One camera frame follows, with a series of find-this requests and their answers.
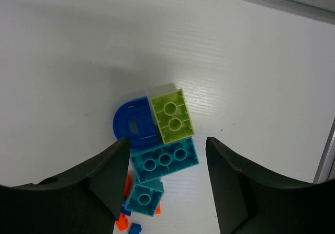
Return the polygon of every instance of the lego stud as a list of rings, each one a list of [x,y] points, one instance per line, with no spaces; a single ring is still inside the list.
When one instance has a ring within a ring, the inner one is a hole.
[[[140,205],[147,205],[151,202],[151,197],[148,194],[142,194],[138,197],[138,203]]]
[[[143,166],[146,171],[153,171],[156,168],[156,162],[153,159],[146,159]]]
[[[172,159],[171,159],[170,155],[168,155],[168,154],[162,154],[159,157],[159,163],[162,166],[168,166],[171,162],[172,162]]]
[[[186,156],[187,156],[187,153],[186,153],[185,149],[177,149],[174,152],[174,157],[178,161],[183,161],[186,158]]]
[[[164,113],[169,116],[173,116],[177,112],[177,106],[173,102],[168,102],[164,105]]]
[[[169,129],[171,131],[178,131],[182,128],[182,121],[179,120],[178,118],[172,118],[169,121]]]

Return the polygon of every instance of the white surface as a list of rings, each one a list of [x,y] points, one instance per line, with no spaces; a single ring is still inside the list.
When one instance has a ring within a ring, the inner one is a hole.
[[[0,0],[0,183],[115,141],[129,94],[184,89],[200,165],[163,178],[143,233],[218,233],[205,140],[312,182],[335,115],[335,26],[240,0]]]

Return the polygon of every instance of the blue arch brick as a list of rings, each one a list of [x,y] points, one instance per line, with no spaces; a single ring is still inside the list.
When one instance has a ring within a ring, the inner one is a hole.
[[[131,130],[130,124],[133,119],[137,124],[138,133]],[[113,119],[113,130],[117,139],[130,138],[132,150],[143,150],[159,144],[147,97],[133,99],[120,106]]]
[[[163,183],[159,179],[140,184],[134,183],[126,210],[153,216],[164,194]]]
[[[183,170],[199,163],[191,137],[130,154],[140,183]]]

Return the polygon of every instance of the lego brick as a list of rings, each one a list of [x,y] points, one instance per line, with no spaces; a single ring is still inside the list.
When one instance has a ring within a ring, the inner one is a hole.
[[[164,144],[194,135],[182,89],[150,100]]]
[[[156,209],[155,215],[160,215],[160,214],[161,214],[161,204],[159,203],[159,205]]]
[[[131,211],[130,210],[126,210],[126,200],[125,199],[122,201],[121,213],[125,214],[128,217],[131,216]]]
[[[119,229],[119,231],[126,230],[129,227],[129,221],[128,221],[126,215],[123,214],[123,213],[120,214],[120,218],[119,218],[118,221],[115,221],[115,224],[116,224],[117,228]]]
[[[199,163],[191,137],[130,154],[140,183],[169,175]]]
[[[130,138],[132,150],[143,150],[159,144],[147,97],[133,99],[120,106],[113,118],[113,130],[117,139]]]
[[[133,223],[130,227],[129,234],[139,234],[142,231],[142,227],[140,224]]]
[[[164,194],[163,183],[159,179],[140,184],[138,180],[133,185],[126,210],[153,216]]]
[[[126,186],[125,186],[125,191],[124,191],[124,198],[126,198],[129,194],[131,188],[131,178],[130,178],[130,174],[127,174],[127,178],[126,178]]]

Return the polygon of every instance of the lime green lego brick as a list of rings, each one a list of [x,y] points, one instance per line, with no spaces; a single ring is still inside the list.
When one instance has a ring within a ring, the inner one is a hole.
[[[150,100],[164,144],[194,135],[182,89]]]

